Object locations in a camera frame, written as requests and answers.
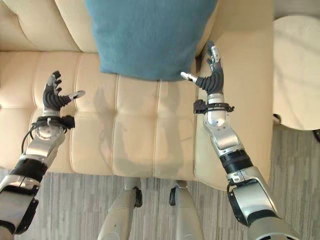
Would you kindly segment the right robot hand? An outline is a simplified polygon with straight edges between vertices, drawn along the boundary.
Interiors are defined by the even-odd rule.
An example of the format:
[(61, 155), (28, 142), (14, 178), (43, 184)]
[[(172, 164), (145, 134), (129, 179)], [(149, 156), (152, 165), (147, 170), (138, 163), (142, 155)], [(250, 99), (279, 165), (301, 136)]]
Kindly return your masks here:
[(204, 90), (207, 95), (223, 94), (224, 71), (222, 60), (217, 46), (212, 41), (207, 42), (207, 53), (209, 55), (207, 63), (211, 69), (210, 76), (200, 77), (183, 71), (180, 73), (180, 76), (187, 81), (193, 82), (200, 89)]

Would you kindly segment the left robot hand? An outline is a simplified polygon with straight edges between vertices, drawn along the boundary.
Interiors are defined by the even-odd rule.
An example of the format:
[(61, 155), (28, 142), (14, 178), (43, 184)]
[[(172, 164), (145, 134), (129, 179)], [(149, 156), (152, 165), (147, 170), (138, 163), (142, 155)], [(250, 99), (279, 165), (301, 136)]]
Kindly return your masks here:
[(44, 87), (42, 95), (43, 117), (59, 117), (61, 108), (86, 94), (84, 90), (79, 90), (67, 95), (60, 95), (62, 88), (59, 87), (59, 84), (61, 83), (61, 73), (56, 70), (49, 76)]

